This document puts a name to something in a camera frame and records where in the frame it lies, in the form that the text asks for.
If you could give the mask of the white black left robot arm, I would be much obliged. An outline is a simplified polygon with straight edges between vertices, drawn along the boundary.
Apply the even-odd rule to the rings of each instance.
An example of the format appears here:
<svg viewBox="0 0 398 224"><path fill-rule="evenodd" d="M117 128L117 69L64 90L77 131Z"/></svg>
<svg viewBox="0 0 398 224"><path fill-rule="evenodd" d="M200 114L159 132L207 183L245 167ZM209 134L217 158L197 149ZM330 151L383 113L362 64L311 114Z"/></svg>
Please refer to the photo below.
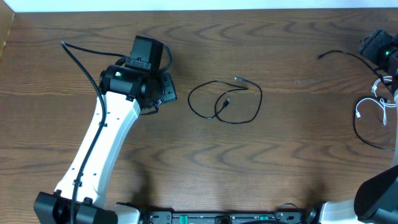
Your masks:
<svg viewBox="0 0 398 224"><path fill-rule="evenodd" d="M139 116L156 114L159 106L177 99L168 73L160 65L170 49L138 35L129 55L103 70L99 82L88 79L96 107L83 142L54 192L40 192L34 212L41 223L140 223L142 212L130 203L104 207L111 174L130 128Z"/></svg>

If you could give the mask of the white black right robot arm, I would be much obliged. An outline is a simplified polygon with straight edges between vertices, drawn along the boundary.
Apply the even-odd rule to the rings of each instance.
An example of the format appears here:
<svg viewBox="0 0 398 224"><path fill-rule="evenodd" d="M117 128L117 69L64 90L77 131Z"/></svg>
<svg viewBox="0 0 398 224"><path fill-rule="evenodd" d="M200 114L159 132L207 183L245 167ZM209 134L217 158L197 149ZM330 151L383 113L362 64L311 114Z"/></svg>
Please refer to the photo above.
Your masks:
<svg viewBox="0 0 398 224"><path fill-rule="evenodd" d="M374 102L387 124L387 110L397 108L397 36L376 29L365 36L356 58L377 77L371 94L357 99L353 107L352 127L361 118L360 104ZM397 223L397 148L377 146L362 138L365 145L390 154L388 166L364 181L352 199L326 201L312 208L303 218L306 223Z"/></svg>

